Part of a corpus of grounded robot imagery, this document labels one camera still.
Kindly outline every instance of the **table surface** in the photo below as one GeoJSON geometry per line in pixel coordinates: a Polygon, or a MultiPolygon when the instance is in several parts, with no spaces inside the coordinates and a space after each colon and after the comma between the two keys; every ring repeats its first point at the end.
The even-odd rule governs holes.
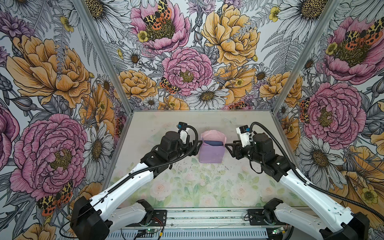
{"type": "MultiPolygon", "coordinates": [[[[135,112],[115,164],[109,185],[129,173],[167,131],[178,122],[194,126],[199,133],[218,130],[227,143],[238,140],[236,128],[258,121],[282,143],[269,111],[146,111],[135,112]]],[[[255,126],[253,130],[263,132],[255,126]]],[[[276,153],[281,154],[275,145],[276,153]]],[[[258,164],[253,163],[256,171],[258,164]]],[[[131,195],[121,207],[139,199],[153,207],[260,207],[277,197],[291,206],[305,206],[293,192],[265,173],[253,172],[246,158],[237,160],[225,152],[220,164],[201,164],[199,156],[186,157],[131,195]]]]}

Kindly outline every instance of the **floral tablecloth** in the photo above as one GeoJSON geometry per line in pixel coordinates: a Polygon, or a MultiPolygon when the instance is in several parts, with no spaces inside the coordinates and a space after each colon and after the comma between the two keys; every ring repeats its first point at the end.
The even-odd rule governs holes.
{"type": "MultiPolygon", "coordinates": [[[[131,171],[145,153],[160,143],[167,131],[175,130],[179,121],[194,126],[199,136],[206,130],[216,129],[227,136],[227,142],[238,139],[236,127],[259,121],[281,139],[270,112],[136,112],[110,185],[131,171]]],[[[199,156],[184,158],[174,164],[171,170],[165,170],[142,186],[122,207],[139,199],[146,199],[157,208],[252,207],[263,206],[274,197],[291,206],[305,206],[293,192],[272,177],[253,172],[246,158],[237,160],[226,152],[221,164],[201,164],[199,156]]]]}

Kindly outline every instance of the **butterfly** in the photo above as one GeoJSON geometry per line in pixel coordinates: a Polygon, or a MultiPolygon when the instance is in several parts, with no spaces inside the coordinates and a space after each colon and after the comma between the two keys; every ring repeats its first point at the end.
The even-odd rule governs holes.
{"type": "Polygon", "coordinates": [[[310,105],[310,98],[306,98],[300,103],[300,121],[303,123],[309,123],[310,122],[310,117],[308,116],[307,110],[310,105]]]}
{"type": "Polygon", "coordinates": [[[165,90],[167,92],[169,92],[170,94],[175,94],[175,93],[178,93],[180,91],[179,87],[172,86],[169,83],[168,79],[166,79],[165,77],[161,78],[159,85],[160,85],[160,87],[165,88],[165,90]]]}
{"type": "Polygon", "coordinates": [[[144,23],[152,26],[153,30],[160,30],[166,20],[171,19],[172,10],[168,7],[166,0],[159,0],[155,15],[149,15],[143,18],[144,23]]]}
{"type": "Polygon", "coordinates": [[[364,44],[373,45],[376,43],[382,36],[383,33],[381,30],[384,28],[384,17],[377,20],[372,26],[367,30],[358,31],[348,31],[345,33],[345,48],[349,51],[354,50],[356,47],[361,48],[364,44]]]}
{"type": "Polygon", "coordinates": [[[37,206],[43,211],[41,215],[48,217],[53,214],[56,208],[69,203],[73,196],[73,182],[68,182],[56,195],[48,195],[37,201],[37,206]]]}

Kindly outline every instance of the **wallpaper wall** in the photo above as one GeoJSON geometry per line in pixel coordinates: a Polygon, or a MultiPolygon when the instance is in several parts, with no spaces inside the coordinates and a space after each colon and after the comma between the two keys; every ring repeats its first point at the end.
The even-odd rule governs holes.
{"type": "Polygon", "coordinates": [[[71,7],[0,1],[4,240],[59,239],[75,200],[101,191],[127,120],[84,29],[70,23],[79,22],[71,7]]]}
{"type": "MultiPolygon", "coordinates": [[[[384,2],[343,1],[300,73],[300,99],[277,117],[317,186],[384,212],[384,2]]],[[[370,238],[384,239],[383,222],[370,238]]]]}
{"type": "Polygon", "coordinates": [[[271,108],[326,3],[86,1],[134,109],[271,108]]]}

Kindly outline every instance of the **purple pouch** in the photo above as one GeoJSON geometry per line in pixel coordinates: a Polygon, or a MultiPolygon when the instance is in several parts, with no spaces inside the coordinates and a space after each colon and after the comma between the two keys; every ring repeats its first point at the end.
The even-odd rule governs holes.
{"type": "Polygon", "coordinates": [[[203,141],[199,150],[199,162],[201,163],[221,163],[225,153],[225,142],[227,137],[216,130],[205,131],[201,134],[201,140],[203,141]],[[223,142],[222,146],[212,146],[206,141],[220,141],[223,142]]]}

